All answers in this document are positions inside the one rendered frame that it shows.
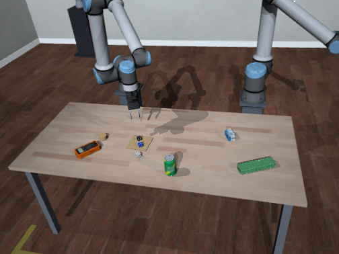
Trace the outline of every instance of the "wooden tabletop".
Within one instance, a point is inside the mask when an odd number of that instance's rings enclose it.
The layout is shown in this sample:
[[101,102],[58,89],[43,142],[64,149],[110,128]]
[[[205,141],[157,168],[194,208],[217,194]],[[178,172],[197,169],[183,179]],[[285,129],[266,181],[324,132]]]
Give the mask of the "wooden tabletop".
[[[9,166],[10,170],[134,184],[307,207],[292,117],[69,103]],[[236,140],[229,142],[225,129]],[[74,149],[110,134],[100,151]],[[134,135],[153,137],[141,158]],[[178,172],[165,174],[163,159]],[[241,175],[237,164],[271,156],[276,167]]]

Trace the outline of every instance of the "black speaker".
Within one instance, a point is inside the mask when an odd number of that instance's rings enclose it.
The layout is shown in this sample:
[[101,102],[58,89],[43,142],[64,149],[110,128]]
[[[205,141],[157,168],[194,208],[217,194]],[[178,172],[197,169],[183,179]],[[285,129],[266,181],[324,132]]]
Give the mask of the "black speaker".
[[74,56],[95,58],[96,55],[91,40],[91,31],[85,11],[83,8],[73,6],[68,9],[68,12],[78,49],[78,52],[75,53]]

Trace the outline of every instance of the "metal table leg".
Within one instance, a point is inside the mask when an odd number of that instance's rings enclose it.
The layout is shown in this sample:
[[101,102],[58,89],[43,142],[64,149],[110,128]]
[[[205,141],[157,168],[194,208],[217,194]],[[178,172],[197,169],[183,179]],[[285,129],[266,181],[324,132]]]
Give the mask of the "metal table leg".
[[278,230],[276,232],[276,238],[273,246],[273,254],[282,254],[284,249],[284,243],[286,239],[287,229],[291,219],[293,206],[282,205],[280,219],[278,223]]
[[30,172],[25,172],[25,174],[28,178],[28,181],[30,182],[30,185],[33,188],[34,193],[36,194],[36,198],[39,201],[39,204],[42,208],[42,211],[44,212],[47,222],[50,225],[50,228],[52,229],[52,232],[55,235],[59,234],[61,231],[61,227],[47,198],[46,192],[42,187],[38,174]]

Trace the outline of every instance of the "brown floorboard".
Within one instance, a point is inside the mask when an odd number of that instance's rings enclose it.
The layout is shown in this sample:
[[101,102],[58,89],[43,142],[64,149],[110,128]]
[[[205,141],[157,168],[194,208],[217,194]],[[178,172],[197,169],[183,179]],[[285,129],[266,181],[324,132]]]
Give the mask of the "brown floorboard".
[[[109,46],[111,59],[129,55]],[[143,105],[241,112],[255,48],[150,46],[137,70]],[[8,165],[70,102],[119,105],[76,45],[39,44],[0,69],[0,253],[271,253],[281,205],[40,175],[62,231],[49,228],[26,176]],[[293,208],[284,254],[339,254],[339,57],[323,48],[273,48],[264,114],[292,116],[307,208]]]

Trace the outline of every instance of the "green brick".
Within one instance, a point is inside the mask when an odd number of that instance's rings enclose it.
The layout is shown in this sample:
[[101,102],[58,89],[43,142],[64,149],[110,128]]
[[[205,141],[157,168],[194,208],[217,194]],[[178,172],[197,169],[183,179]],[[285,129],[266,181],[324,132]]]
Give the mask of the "green brick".
[[264,157],[253,161],[243,162],[237,164],[237,169],[240,174],[253,173],[269,168],[275,168],[275,161],[272,157]]

